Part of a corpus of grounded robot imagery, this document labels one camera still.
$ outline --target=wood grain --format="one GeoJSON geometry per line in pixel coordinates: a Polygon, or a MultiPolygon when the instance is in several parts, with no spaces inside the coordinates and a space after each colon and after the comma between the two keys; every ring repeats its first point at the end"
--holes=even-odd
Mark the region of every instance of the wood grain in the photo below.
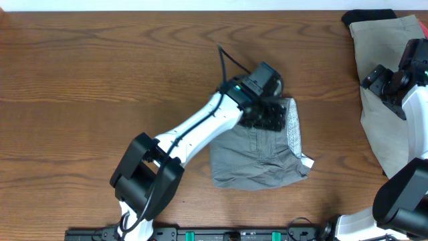
{"type": "MultiPolygon", "coordinates": [[[[221,79],[217,42],[266,61],[298,104],[309,179],[215,189],[208,150],[187,166],[158,222],[182,227],[323,222],[371,206],[387,180],[360,125],[344,12],[7,13],[0,23],[0,240],[62,240],[116,223],[108,180],[129,142],[183,122],[221,79]]],[[[427,12],[417,17],[428,23],[427,12]]],[[[232,64],[229,75],[240,73],[232,64]]]]}

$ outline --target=green tape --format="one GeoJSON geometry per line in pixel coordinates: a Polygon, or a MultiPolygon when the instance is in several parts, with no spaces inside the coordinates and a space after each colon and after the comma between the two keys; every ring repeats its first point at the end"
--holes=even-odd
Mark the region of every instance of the green tape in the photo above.
{"type": "Polygon", "coordinates": [[[195,241],[195,233],[186,232],[186,241],[195,241]]]}
{"type": "Polygon", "coordinates": [[[281,241],[281,233],[272,232],[272,241],[281,241]]]}

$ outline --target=wooden tabletop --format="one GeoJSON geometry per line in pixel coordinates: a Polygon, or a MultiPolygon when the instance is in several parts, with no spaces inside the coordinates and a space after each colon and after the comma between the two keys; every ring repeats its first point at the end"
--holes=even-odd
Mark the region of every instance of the wooden tabletop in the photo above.
{"type": "MultiPolygon", "coordinates": [[[[216,43],[284,77],[309,178],[216,189],[208,149],[156,219],[181,227],[323,222],[372,205],[387,180],[360,124],[352,38],[338,11],[6,13],[0,28],[0,239],[62,240],[120,218],[109,179],[129,142],[190,117],[221,81],[216,43]]],[[[399,12],[400,16],[409,12],[399,12]]],[[[417,17],[428,23],[428,13],[417,17]]],[[[227,64],[228,74],[241,73],[227,64]]]]}

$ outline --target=white background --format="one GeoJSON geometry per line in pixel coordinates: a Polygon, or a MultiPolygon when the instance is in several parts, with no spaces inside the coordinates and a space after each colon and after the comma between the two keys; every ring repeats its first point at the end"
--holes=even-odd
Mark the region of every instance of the white background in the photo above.
{"type": "Polygon", "coordinates": [[[428,0],[0,0],[5,11],[428,10],[428,0]]]}

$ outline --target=black fabric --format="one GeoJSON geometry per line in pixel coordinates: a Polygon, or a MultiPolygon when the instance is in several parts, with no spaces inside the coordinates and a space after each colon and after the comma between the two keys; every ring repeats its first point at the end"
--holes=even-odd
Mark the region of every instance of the black fabric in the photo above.
{"type": "Polygon", "coordinates": [[[374,10],[350,10],[342,16],[342,22],[349,27],[351,23],[359,21],[372,21],[384,19],[396,19],[392,9],[374,9],[374,10]]]}

